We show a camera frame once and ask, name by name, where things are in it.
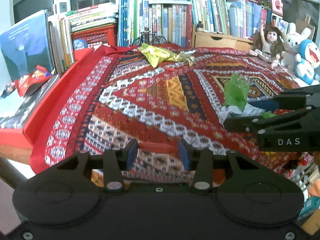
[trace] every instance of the doll with long brown hair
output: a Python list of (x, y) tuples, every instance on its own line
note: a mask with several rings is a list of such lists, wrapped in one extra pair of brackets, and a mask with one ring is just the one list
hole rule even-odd
[(274, 26), (268, 26), (265, 30), (260, 29), (254, 37), (254, 50), (249, 50), (250, 55), (261, 58), (271, 63), (274, 68), (280, 65), (280, 55), (284, 50), (282, 32)]

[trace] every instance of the wooden drawer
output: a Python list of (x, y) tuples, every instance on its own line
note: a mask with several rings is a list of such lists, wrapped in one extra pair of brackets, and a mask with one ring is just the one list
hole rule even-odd
[(194, 32), (192, 47), (209, 47), (209, 48), (233, 48), (238, 50), (252, 49), (253, 42), (248, 39), (237, 38), (231, 35)]

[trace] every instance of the yellow wrapper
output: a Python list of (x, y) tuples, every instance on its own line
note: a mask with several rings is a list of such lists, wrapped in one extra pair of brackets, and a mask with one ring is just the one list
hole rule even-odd
[(174, 61), (174, 62), (186, 61), (189, 63), (189, 66), (192, 66), (195, 59), (195, 57), (184, 52), (180, 52), (179, 54), (176, 54), (167, 49), (158, 48), (145, 43), (141, 45), (139, 50), (147, 58), (151, 66), (153, 66), (154, 68), (157, 67), (159, 63), (165, 60)]

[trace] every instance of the white paper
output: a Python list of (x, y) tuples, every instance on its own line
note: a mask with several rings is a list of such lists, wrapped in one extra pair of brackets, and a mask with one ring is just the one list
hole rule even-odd
[(18, 95), (15, 89), (6, 98), (0, 99), (0, 117), (12, 117), (19, 110), (25, 98)]
[(235, 117), (235, 116), (257, 116), (262, 115), (265, 112), (265, 109), (254, 107), (250, 104), (246, 104), (244, 107), (243, 112), (237, 106), (228, 106), (221, 108), (218, 118), (219, 123), (223, 125), (224, 121), (228, 117)]

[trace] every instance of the doll's hair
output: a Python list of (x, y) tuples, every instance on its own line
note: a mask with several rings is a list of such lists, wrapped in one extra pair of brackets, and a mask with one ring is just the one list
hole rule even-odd
[[(271, 45), (270, 52), (272, 57), (276, 57), (277, 54), (281, 56), (282, 51), (284, 51), (283, 42), (281, 41), (280, 37), (282, 37), (282, 32), (272, 25), (267, 25), (264, 29), (264, 38), (267, 41), (268, 32), (275, 32), (277, 34), (277, 40), (275, 43)], [(255, 33), (253, 36), (253, 48), (262, 50), (262, 40), (260, 36), (260, 32)]]

